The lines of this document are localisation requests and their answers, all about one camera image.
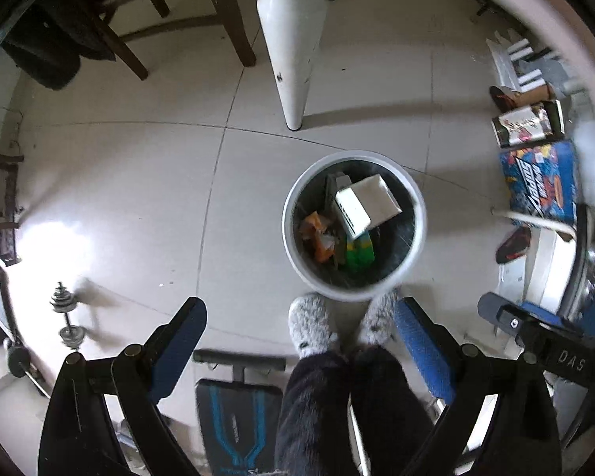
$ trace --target tiled floor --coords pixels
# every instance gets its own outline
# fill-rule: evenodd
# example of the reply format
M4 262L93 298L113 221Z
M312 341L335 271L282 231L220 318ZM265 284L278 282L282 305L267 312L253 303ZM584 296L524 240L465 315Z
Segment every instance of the tiled floor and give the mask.
M174 17L209 2L169 1ZM30 84L23 260L10 277L20 327L50 377L68 353L48 304L58 280L81 288L71 317L89 330L86 357L144 342L189 295L209 308L203 346L292 353L286 313L306 287L284 252L282 207L300 173L338 149L373 150L410 170L430 224L408 283L454 334L490 333L476 302L495 287L493 253L510 226L489 213L506 197L484 39L506 24L493 15L473 24L471 0L332 2L305 123L292 132L255 0L239 1L253 68L212 27L131 43L150 70L144 82L122 63L84 61L62 91ZM140 2L112 26L156 17ZM360 311L338 306L343 322ZM192 426L200 373L190 365L163 402Z

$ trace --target white box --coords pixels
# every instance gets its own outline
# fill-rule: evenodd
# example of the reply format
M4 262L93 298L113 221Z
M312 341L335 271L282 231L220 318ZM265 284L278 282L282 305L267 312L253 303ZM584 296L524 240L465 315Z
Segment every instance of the white box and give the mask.
M401 207L381 175L373 175L338 191L335 202L346 234L353 240L401 213Z

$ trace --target colorful box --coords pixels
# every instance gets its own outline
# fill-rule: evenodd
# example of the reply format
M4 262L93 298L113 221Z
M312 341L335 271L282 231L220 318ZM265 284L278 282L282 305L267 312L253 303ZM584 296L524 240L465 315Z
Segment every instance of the colorful box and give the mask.
M502 152L500 159L512 211L575 223L575 153L571 142Z

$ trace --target dumbbell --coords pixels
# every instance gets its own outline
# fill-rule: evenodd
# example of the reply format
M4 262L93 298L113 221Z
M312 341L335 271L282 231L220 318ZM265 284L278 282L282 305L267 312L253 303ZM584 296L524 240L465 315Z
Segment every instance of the dumbbell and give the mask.
M66 326L62 327L59 331L62 343L71 349L79 349L79 346L82 345L86 337L86 329L82 326L73 326L70 323L68 312L73 311L77 307L77 299L74 294L66 289L61 281L58 283L58 287L55 288L55 293L51 298L51 305L53 306L53 311L64 314Z

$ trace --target gray fuzzy slipper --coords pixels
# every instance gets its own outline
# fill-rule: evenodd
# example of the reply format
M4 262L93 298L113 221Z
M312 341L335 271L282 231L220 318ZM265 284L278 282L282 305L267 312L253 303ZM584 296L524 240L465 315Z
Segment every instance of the gray fuzzy slipper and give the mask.
M395 332L395 303L397 289L375 297L355 333L357 346L385 345Z
M298 297L291 304L289 334L300 359L340 350L340 336L324 298L315 293Z

